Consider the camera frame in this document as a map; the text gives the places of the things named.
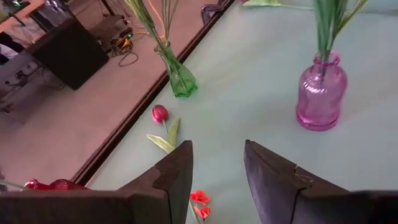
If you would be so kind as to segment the black floor case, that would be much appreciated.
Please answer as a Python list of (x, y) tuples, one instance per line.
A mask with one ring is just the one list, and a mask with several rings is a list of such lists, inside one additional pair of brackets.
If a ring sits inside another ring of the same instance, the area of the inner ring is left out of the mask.
[(100, 44), (77, 19), (66, 19), (27, 52), (72, 90), (83, 86), (109, 61)]

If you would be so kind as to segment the red ribbed glass vase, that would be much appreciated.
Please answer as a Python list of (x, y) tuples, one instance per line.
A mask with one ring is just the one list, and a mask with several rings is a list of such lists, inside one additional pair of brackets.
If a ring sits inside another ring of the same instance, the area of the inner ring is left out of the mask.
[(67, 179), (57, 179), (50, 184), (43, 184), (37, 179), (32, 179), (26, 182), (24, 187), (34, 190), (88, 190), (88, 188), (80, 186)]

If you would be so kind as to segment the green table mat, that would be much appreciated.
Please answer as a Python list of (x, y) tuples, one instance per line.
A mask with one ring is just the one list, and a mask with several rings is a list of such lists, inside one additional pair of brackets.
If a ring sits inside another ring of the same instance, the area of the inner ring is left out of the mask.
[(369, 0), (334, 43), (348, 75), (337, 125), (296, 120), (299, 78), (317, 51), (310, 0), (287, 7), (234, 2), (186, 59), (198, 91), (154, 100), (191, 140), (193, 190), (211, 197), (205, 224), (260, 224), (244, 168), (255, 141), (347, 190), (398, 190), (398, 0)]

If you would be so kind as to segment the green glass vase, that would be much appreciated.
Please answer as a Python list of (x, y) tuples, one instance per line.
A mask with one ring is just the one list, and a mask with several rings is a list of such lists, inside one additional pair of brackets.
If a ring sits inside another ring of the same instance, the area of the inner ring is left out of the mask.
[(169, 42), (157, 45), (154, 51), (165, 63), (172, 91), (177, 98), (188, 98), (197, 90), (195, 77), (175, 56)]

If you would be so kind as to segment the pink ribbed glass vase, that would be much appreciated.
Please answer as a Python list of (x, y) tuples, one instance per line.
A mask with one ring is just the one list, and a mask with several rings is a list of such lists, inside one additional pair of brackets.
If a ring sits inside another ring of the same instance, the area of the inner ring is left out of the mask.
[(333, 128), (340, 116), (347, 86), (348, 77), (340, 67), (339, 53), (330, 52), (327, 62), (322, 62), (316, 54), (313, 65), (303, 71), (298, 81), (298, 123), (312, 131)]

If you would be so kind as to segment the wooden desk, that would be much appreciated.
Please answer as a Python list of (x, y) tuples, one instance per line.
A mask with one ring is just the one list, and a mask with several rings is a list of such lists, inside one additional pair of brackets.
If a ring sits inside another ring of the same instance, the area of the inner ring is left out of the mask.
[(43, 6), (45, 0), (28, 0), (29, 4), (22, 9), (18, 9), (13, 12), (10, 16), (7, 14), (4, 19), (0, 19), (0, 32), (4, 32), (14, 24), (18, 24), (19, 20), (29, 16), (33, 11)]

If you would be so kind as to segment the black aluminium table frame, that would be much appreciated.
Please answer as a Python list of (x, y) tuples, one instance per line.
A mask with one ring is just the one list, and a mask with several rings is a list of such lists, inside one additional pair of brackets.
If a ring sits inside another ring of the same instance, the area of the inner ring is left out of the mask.
[[(178, 54), (178, 61), (183, 63), (195, 50), (201, 40), (207, 35), (210, 29), (218, 22), (228, 8), (235, 0), (220, 0), (220, 11), (215, 13), (208, 22), (197, 32), (194, 38), (186, 45), (186, 47)], [(111, 132), (109, 137), (95, 151), (95, 153), (83, 164), (79, 171), (72, 177), (71, 181), (86, 185), (97, 173), (100, 167), (105, 163), (107, 158), (114, 151), (116, 146), (121, 142), (122, 138), (133, 127), (139, 117), (145, 112), (149, 105), (155, 100), (157, 95), (166, 86), (169, 78), (165, 72), (156, 80), (149, 88), (138, 104), (133, 107), (129, 114), (120, 122), (115, 130)]]

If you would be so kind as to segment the orange artificial flower bunch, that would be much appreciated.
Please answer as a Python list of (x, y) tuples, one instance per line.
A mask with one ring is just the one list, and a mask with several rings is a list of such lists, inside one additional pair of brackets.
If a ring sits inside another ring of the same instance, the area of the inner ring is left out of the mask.
[(170, 27), (179, 0), (160, 0), (160, 21), (164, 29), (163, 36), (158, 34), (155, 28), (155, 23), (152, 20), (152, 17), (144, 4), (144, 0), (124, 0), (124, 2), (130, 7), (130, 9), (132, 9), (135, 16), (140, 20), (145, 29), (148, 31), (149, 36), (157, 42), (157, 45), (160, 47), (160, 49), (166, 49), (169, 46)]

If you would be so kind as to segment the black table clamp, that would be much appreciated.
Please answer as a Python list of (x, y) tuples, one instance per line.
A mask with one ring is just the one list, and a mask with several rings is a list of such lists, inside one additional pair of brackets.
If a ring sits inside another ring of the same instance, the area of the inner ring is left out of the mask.
[(221, 4), (207, 4), (201, 8), (201, 19), (204, 25), (206, 25), (212, 16), (218, 15), (225, 11), (225, 6)]

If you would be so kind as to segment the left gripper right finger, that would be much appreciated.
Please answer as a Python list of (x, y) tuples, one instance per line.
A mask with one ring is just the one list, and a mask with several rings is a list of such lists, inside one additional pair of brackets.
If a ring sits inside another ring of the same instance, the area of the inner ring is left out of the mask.
[(305, 190), (316, 197), (348, 192), (251, 140), (245, 142), (244, 165), (262, 224), (292, 224)]

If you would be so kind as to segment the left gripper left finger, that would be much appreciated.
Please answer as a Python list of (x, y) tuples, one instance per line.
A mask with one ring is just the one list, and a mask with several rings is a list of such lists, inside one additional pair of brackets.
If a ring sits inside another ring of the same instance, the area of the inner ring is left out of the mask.
[(122, 186), (126, 211), (119, 224), (185, 224), (193, 179), (193, 144), (184, 141)]

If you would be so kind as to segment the dark red artificial tulip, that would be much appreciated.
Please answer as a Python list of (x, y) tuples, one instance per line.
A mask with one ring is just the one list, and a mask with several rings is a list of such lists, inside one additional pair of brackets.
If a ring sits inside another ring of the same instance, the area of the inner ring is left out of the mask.
[(162, 105), (155, 105), (152, 108), (152, 119), (155, 123), (163, 125), (167, 133), (167, 139), (164, 139), (160, 136), (155, 136), (153, 134), (147, 134), (147, 138), (155, 145), (163, 149), (167, 154), (171, 153), (177, 147), (180, 118), (174, 120), (171, 126), (168, 128), (166, 123), (169, 120), (168, 110)]

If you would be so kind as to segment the red artificial flower bunch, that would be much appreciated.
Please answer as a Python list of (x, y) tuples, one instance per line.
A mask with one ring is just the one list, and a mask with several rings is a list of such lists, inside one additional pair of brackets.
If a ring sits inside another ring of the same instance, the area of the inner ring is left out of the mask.
[(196, 190), (190, 193), (189, 207), (196, 224), (205, 224), (211, 215), (211, 197), (204, 190)]
[(337, 35), (368, 1), (355, 0), (353, 8), (348, 9), (349, 0), (313, 0), (317, 27), (317, 49), (321, 62), (329, 61)]

